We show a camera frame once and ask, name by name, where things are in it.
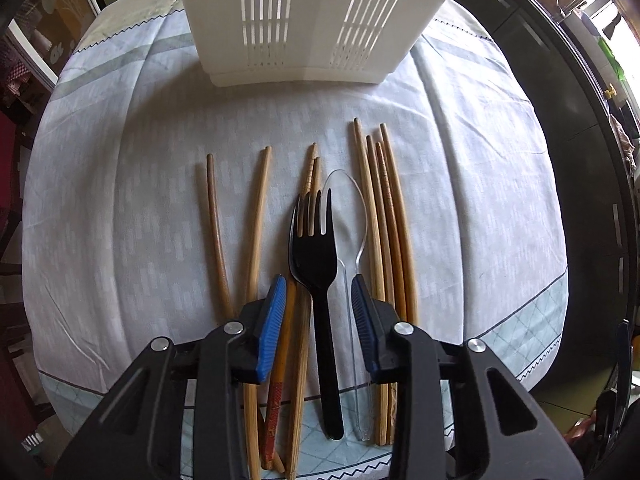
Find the light bamboo chopstick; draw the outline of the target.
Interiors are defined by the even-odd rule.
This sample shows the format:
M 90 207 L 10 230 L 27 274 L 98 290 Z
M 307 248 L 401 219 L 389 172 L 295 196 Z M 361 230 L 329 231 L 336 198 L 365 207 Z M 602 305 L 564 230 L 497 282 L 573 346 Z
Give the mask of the light bamboo chopstick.
M 248 277 L 245 289 L 247 302 L 255 301 L 258 296 L 259 267 L 262 258 L 262 218 L 264 218 L 265 200 L 268 191 L 269 171 L 271 162 L 271 148 L 266 146 L 262 150 L 256 196 L 253 204 L 254 221 L 250 230 L 250 261 L 248 262 Z M 258 400 L 257 386 L 247 384 L 243 391 L 244 400 L 244 429 L 247 452 L 248 473 L 251 479 L 262 478 L 259 454 L 258 431 Z

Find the clear plastic spoon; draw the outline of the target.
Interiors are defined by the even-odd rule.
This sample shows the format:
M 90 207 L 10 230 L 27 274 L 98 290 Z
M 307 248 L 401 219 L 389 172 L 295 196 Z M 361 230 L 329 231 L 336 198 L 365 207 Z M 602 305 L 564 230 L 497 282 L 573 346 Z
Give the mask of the clear plastic spoon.
M 352 279 L 362 271 L 368 217 L 359 185 L 345 169 L 333 169 L 323 191 L 332 193 L 332 214 L 337 253 L 337 276 L 330 288 L 330 303 L 337 336 L 338 385 L 346 393 L 349 435 L 369 442 L 373 434 L 372 393 L 363 368 L 360 343 L 352 312 Z

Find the white patterned tablecloth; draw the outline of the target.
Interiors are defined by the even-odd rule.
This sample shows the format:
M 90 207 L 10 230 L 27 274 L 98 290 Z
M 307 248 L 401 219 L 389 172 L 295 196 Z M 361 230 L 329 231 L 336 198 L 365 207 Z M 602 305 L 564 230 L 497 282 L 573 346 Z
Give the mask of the white patterned tablecloth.
M 558 355 L 568 304 L 560 201 L 532 101 L 498 44 L 445 2 L 382 84 L 217 88 L 180 0 L 106 9 L 63 68 L 26 176 L 23 296 L 36 367 L 77 434 L 155 337 L 224 322 L 213 282 L 205 159 L 213 154 L 229 285 L 245 301 L 262 150 L 272 149 L 259 287 L 286 269 L 294 200 L 311 161 L 361 188 L 352 123 L 390 133 L 411 237 L 419 322 L 480 338 L 526 388 Z M 303 479 L 382 478 L 390 449 L 322 434 L 306 385 Z

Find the light wooden chopstick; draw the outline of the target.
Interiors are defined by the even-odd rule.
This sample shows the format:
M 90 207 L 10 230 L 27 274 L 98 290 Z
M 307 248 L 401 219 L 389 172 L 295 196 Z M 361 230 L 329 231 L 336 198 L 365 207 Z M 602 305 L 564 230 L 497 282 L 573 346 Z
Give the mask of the light wooden chopstick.
M 373 299 L 384 299 L 384 272 L 382 263 L 382 249 L 380 243 L 380 231 L 378 230 L 378 214 L 376 213 L 375 198 L 371 178 L 371 170 L 367 154 L 366 141 L 364 140 L 360 121 L 355 118 L 354 136 L 360 167 L 360 181 L 364 206 L 366 206 L 368 220 L 368 252 L 371 267 L 371 296 Z M 378 387 L 378 429 L 375 442 L 377 445 L 387 444 L 388 426 L 388 385 Z

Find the black plastic fork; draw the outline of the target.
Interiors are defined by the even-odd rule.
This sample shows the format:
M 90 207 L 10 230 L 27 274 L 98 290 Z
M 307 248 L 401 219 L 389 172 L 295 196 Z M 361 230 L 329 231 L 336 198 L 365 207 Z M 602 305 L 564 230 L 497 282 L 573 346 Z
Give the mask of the black plastic fork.
M 318 191 L 297 197 L 288 232 L 288 268 L 311 296 L 322 427 L 328 438 L 340 440 L 344 424 L 328 303 L 337 274 L 330 194 Z

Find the tan wooden chopstick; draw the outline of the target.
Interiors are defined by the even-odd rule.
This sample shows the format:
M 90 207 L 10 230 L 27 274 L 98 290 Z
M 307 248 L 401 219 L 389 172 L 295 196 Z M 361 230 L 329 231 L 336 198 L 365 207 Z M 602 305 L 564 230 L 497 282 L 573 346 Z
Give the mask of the tan wooden chopstick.
M 399 237 L 402 274 L 404 274 L 404 286 L 406 294 L 407 321 L 413 325 L 419 324 L 418 285 L 416 284 L 416 267 L 414 266 L 411 237 L 409 231 L 408 214 L 402 194 L 400 175 L 397 169 L 396 158 L 390 142 L 390 133 L 382 122 L 380 125 L 382 136 L 383 154 L 386 162 L 387 177 L 390 181 L 390 196 L 392 196 L 393 211 L 395 213 L 397 232 Z

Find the red-handled wooden chopstick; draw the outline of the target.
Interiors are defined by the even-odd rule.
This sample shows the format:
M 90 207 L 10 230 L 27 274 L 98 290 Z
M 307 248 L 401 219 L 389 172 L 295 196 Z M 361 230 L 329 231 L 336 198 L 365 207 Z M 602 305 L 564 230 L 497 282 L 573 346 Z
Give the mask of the red-handled wooden chopstick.
M 291 344 L 291 334 L 294 321 L 294 306 L 296 297 L 296 283 L 291 274 L 286 276 L 286 299 L 283 320 L 274 356 L 268 391 L 268 403 L 266 421 L 262 430 L 264 442 L 260 445 L 262 453 L 262 466 L 268 470 L 275 470 L 279 474 L 285 472 L 280 455 L 276 451 L 278 425 L 282 393 L 284 388 L 286 363 L 288 362 L 288 349 Z

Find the white plastic utensil holder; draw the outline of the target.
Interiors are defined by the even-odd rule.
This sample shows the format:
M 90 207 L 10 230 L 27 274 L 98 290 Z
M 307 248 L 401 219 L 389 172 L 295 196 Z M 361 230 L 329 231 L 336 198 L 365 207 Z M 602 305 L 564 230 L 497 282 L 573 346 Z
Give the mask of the white plastic utensil holder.
M 379 84 L 445 0 L 182 0 L 217 87 L 282 81 Z

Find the patterned brown chopstick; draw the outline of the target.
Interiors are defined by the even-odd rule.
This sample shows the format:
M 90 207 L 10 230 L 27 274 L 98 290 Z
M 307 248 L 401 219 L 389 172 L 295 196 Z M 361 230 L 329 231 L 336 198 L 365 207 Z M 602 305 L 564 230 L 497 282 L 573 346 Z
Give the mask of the patterned brown chopstick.
M 386 227 L 386 246 L 390 256 L 388 275 L 390 276 L 390 290 L 393 300 L 390 302 L 401 321 L 407 321 L 407 295 L 405 288 L 404 265 L 402 264 L 398 224 L 396 220 L 390 176 L 388 175 L 384 151 L 381 142 L 375 142 L 374 154 L 376 169 L 378 170 L 378 187 L 382 194 L 384 210 L 384 226 Z

